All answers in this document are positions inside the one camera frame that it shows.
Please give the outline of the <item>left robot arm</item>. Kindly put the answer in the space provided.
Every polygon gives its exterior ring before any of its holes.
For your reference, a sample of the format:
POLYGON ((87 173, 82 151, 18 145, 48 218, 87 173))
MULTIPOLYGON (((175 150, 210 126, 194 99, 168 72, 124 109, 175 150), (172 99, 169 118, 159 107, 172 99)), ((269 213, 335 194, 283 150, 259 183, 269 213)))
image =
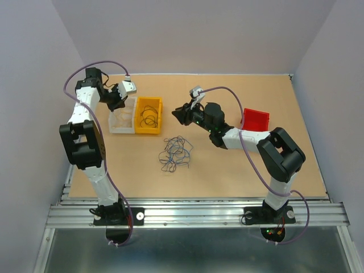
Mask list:
POLYGON ((128 98, 126 87, 134 89, 130 81, 112 88, 102 82, 104 73, 86 68, 85 78, 77 82, 73 113, 69 121, 60 125, 59 133, 70 164, 82 170, 96 192, 98 205, 91 209, 94 224, 99 226, 130 225, 130 213, 116 190, 105 166, 106 148, 95 110, 105 103, 110 111, 125 107, 128 98))

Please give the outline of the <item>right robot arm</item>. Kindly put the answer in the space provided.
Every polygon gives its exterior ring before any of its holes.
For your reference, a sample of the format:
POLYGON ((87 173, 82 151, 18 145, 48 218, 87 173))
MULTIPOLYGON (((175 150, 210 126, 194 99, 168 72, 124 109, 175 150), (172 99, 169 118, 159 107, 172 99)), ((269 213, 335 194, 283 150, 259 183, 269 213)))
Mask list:
POLYGON ((247 131, 230 126, 217 103, 206 106, 186 103, 172 111, 184 126, 194 123, 209 132, 210 141, 218 148, 258 153, 270 174, 268 194, 261 206, 244 208, 244 225, 294 224, 295 214, 288 205, 291 185, 306 160, 305 154, 281 127, 272 131, 247 131))

